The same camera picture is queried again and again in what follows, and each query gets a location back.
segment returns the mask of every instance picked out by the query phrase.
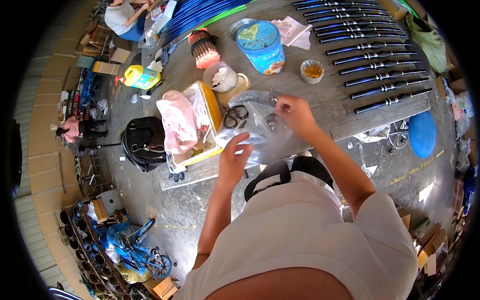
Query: black pants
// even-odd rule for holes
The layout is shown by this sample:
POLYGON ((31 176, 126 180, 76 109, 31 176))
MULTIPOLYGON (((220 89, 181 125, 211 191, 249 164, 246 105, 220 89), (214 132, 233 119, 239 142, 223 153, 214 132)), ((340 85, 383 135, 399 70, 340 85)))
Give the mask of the black pants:
POLYGON ((92 129, 97 128, 100 125, 105 124, 107 120, 87 120, 87 121, 80 121, 78 123, 78 131, 84 134, 84 138, 97 138, 97 137, 106 137, 107 131, 93 131, 92 129))
POLYGON ((292 170, 288 169, 287 163, 285 161, 278 161, 273 165, 267 166, 265 170, 263 170, 263 172, 260 173, 257 178, 252 180, 245 188, 245 201, 248 201, 257 192, 261 192, 264 190, 258 190, 254 194, 253 189, 255 189, 257 183, 275 175, 280 175, 280 182, 274 183, 271 186, 288 183, 291 179, 290 172, 293 171, 301 171, 315 176, 316 178, 328 184, 333 189, 333 179, 328 173, 328 170, 325 168, 324 165, 322 165, 320 161, 318 161, 318 159, 310 156, 297 156, 293 160, 292 170))

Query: pink cloth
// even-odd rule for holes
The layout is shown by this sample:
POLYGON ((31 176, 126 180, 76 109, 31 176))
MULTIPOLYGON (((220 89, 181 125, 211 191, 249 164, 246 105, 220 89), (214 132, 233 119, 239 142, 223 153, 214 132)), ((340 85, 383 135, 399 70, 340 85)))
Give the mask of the pink cloth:
POLYGON ((295 46, 305 50, 310 49, 311 24, 302 25, 290 16, 286 16, 283 20, 273 20, 271 22, 278 28, 283 45, 287 47, 295 46))
POLYGON ((75 120, 75 116, 72 116, 65 121, 63 124, 63 129, 68 129, 68 131, 63 134, 65 141, 73 143, 75 138, 80 135, 80 132, 78 131, 78 124, 79 121, 75 120))
POLYGON ((192 104, 178 91, 168 91, 156 102, 165 129, 165 151, 183 154, 198 142, 197 117, 192 104))

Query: wall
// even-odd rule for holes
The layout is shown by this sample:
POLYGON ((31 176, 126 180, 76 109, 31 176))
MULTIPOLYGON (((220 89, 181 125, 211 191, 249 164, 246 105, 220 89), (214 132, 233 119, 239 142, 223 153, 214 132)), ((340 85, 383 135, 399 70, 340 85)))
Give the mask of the wall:
POLYGON ((54 44, 32 59, 31 72, 27 72, 20 92, 20 109, 16 111, 16 117, 22 116, 17 119, 21 121, 23 133, 21 195, 25 197, 17 199, 16 205, 25 242, 46 284, 55 285, 59 281, 79 297, 91 299, 85 286, 79 283, 81 277, 73 253, 62 243, 58 233, 60 210, 82 199, 74 174, 74 157, 69 149, 57 142, 55 132, 50 130, 51 124, 59 122, 57 104, 62 90, 74 89, 78 83, 81 69, 76 66, 75 49, 89 24, 88 15, 96 5, 95 0, 72 2, 74 7, 57 21, 66 22, 65 26, 53 24, 43 37, 44 41, 54 41, 54 44), (29 102, 33 102, 31 113, 28 111, 29 102), (60 177, 60 159, 65 193, 60 177), (47 247, 36 249, 35 243, 37 247, 40 244, 47 247))

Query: yellow bottle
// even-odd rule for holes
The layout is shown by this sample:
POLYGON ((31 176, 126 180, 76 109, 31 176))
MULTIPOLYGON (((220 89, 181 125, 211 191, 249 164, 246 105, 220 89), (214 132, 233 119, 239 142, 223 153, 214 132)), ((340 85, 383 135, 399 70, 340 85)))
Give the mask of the yellow bottle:
POLYGON ((141 65, 133 65, 125 71, 125 77, 115 77, 115 85, 120 80, 125 85, 148 90, 160 81, 160 73, 141 65))

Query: person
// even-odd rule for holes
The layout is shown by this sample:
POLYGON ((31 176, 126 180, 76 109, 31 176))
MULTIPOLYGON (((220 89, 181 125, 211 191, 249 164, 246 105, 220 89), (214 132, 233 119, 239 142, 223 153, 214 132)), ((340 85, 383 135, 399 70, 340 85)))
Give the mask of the person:
POLYGON ((252 152, 239 134, 221 153, 195 263, 175 300, 405 299, 418 261, 392 199, 317 126, 305 99, 282 95, 275 112, 319 153, 354 222, 343 222, 328 171, 306 156, 288 174, 268 166, 231 222, 252 152))
POLYGON ((105 24, 119 37, 129 41, 140 41, 144 35, 145 16, 142 13, 155 0, 108 0, 105 24), (131 3, 142 4, 135 11, 131 3))
POLYGON ((73 141, 77 137, 85 137, 85 138, 97 138, 97 137, 106 137, 108 131, 93 131, 92 129, 105 125, 107 120, 87 120, 81 121, 80 116, 71 116, 68 118, 63 127, 59 127, 55 132, 57 136, 63 135, 65 140, 69 143, 73 143, 73 141))

